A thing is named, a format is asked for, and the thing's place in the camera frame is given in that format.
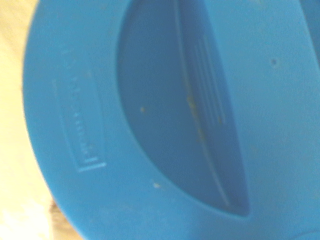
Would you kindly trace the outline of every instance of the beige background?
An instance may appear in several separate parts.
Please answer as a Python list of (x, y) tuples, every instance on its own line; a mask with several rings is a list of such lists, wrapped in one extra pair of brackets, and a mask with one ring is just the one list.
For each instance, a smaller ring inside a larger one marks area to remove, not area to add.
[(52, 197), (24, 118), (23, 59), (36, 3), (0, 0), (0, 240), (80, 239), (72, 229), (59, 226), (59, 212), (52, 223)]

